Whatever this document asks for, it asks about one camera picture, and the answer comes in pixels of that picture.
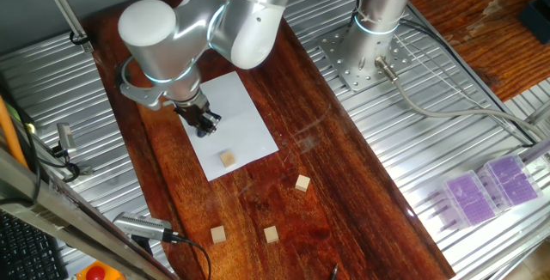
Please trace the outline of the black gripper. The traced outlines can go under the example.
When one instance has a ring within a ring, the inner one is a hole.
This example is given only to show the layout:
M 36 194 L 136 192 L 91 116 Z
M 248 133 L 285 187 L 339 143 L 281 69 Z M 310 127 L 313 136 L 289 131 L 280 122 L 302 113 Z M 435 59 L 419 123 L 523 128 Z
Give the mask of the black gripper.
M 176 103 L 174 111 L 190 126 L 197 128 L 199 138 L 206 137 L 216 131 L 221 116 L 209 110 L 209 103 L 204 105 Z

